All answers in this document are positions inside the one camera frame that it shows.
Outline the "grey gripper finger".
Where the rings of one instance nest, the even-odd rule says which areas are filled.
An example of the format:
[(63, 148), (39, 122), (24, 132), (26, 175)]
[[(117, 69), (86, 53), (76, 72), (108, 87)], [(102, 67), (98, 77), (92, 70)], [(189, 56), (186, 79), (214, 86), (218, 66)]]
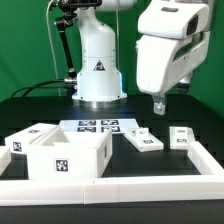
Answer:
[(192, 80), (193, 74), (190, 73), (185, 76), (182, 80), (180, 80), (177, 84), (177, 89), (179, 94), (187, 94), (190, 88), (190, 83)]
[(166, 111), (166, 98), (153, 96), (154, 107), (153, 110), (158, 115), (164, 115)]

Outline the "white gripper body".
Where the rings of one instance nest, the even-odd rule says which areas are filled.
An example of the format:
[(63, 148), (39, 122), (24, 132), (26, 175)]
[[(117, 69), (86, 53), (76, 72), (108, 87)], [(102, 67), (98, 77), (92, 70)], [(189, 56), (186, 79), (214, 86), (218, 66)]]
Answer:
[(175, 40), (143, 35), (137, 42), (137, 86), (141, 92), (164, 96), (206, 58), (210, 33)]

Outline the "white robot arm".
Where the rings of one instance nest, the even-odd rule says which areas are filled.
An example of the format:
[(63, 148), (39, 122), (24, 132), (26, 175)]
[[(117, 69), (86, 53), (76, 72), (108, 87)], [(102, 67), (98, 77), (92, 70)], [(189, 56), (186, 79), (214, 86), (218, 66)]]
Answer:
[[(125, 10), (137, 0), (58, 0), (63, 11), (61, 32), (77, 24), (82, 44), (82, 68), (73, 99), (92, 106), (111, 104), (126, 96), (116, 66), (115, 33), (100, 22), (96, 11)], [(138, 19), (136, 81), (152, 96), (154, 112), (166, 111), (166, 93), (187, 85), (193, 70), (206, 58), (214, 0), (152, 0)]]

